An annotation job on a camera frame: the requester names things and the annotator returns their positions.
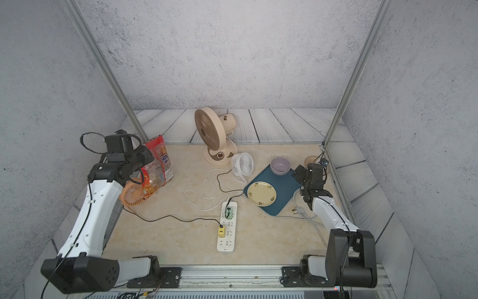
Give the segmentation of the red snack bag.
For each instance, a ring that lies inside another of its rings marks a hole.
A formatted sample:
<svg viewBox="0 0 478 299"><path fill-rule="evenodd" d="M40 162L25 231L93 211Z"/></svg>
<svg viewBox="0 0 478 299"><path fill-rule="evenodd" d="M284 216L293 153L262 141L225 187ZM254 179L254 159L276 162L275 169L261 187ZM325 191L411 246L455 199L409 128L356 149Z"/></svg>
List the red snack bag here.
<svg viewBox="0 0 478 299"><path fill-rule="evenodd" d="M174 176L163 136L159 135L155 139L149 140L146 146L153 154L154 161L141 169L144 175L142 184L144 199L151 197Z"/></svg>

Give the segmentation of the green plug adapter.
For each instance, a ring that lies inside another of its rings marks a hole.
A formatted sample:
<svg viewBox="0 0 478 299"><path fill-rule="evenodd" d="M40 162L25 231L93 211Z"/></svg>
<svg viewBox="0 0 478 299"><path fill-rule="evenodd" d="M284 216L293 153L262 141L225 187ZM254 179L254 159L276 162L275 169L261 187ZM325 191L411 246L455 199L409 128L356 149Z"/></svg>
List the green plug adapter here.
<svg viewBox="0 0 478 299"><path fill-rule="evenodd" d="M227 207L225 208L225 219L233 219L234 218L234 209Z"/></svg>

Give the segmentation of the yellow plug adapter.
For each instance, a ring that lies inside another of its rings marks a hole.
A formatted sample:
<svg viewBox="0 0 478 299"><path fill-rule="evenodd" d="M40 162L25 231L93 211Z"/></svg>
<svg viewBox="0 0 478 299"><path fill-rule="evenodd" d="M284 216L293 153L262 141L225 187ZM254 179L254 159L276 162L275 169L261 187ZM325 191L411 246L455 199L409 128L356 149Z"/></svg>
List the yellow plug adapter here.
<svg viewBox="0 0 478 299"><path fill-rule="evenodd" d="M219 225L218 236L219 238L224 238L226 235L226 228L224 225Z"/></svg>

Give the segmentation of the white power strip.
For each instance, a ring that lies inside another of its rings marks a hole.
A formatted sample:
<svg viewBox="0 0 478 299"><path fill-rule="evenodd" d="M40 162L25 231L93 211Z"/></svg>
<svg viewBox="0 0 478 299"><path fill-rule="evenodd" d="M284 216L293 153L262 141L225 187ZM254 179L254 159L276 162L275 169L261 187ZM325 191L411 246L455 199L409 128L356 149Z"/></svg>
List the white power strip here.
<svg viewBox="0 0 478 299"><path fill-rule="evenodd" d="M230 207L234 209L234 218L225 219L225 208ZM236 202L230 202L229 204L223 203L222 210L220 215L220 223L226 228L226 235L224 238L217 239L217 250L219 252L229 253L233 252L235 249L235 238L236 238L236 228L237 228L237 213L238 205Z"/></svg>

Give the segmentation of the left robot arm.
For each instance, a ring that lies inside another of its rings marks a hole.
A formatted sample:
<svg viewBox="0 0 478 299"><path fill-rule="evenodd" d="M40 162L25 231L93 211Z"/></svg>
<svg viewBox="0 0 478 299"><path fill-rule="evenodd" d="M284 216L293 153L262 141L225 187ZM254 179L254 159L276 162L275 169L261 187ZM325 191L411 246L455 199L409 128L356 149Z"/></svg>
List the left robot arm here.
<svg viewBox="0 0 478 299"><path fill-rule="evenodd" d="M106 292L126 282L153 287L161 281L157 257L118 261L104 259L107 227L119 196L132 174L154 160L144 145L133 146L135 135L118 130L104 138L107 151L87 178L82 210L56 258L46 259L41 274L63 294Z"/></svg>

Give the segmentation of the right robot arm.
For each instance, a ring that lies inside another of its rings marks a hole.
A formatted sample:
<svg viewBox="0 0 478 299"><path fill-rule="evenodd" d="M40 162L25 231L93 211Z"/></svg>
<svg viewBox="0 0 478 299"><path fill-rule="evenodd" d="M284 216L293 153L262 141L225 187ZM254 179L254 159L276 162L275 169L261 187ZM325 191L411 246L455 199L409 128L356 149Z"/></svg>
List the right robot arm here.
<svg viewBox="0 0 478 299"><path fill-rule="evenodd" d="M329 230L325 256L305 255L300 263L301 283L308 287L377 286L375 238L353 224L324 189L325 167L299 165L292 177L301 185L300 195Z"/></svg>

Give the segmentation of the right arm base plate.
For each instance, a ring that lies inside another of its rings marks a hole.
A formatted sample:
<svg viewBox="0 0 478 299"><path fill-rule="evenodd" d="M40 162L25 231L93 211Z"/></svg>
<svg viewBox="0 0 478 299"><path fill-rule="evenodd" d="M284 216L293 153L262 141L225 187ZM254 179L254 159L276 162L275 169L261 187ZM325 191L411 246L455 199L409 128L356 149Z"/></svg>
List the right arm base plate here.
<svg viewBox="0 0 478 299"><path fill-rule="evenodd" d="M303 274L299 266L282 267L281 274L280 284L286 288L327 287L329 285L327 279L323 277Z"/></svg>

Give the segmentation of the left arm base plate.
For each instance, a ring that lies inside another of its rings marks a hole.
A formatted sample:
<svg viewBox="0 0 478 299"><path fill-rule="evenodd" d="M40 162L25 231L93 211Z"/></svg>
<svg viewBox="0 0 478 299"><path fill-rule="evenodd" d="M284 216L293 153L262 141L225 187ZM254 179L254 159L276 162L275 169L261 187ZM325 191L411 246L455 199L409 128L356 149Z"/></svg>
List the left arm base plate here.
<svg viewBox="0 0 478 299"><path fill-rule="evenodd" d="M150 271L145 277L130 280L126 287L128 289L178 289L181 273L181 267L163 267Z"/></svg>

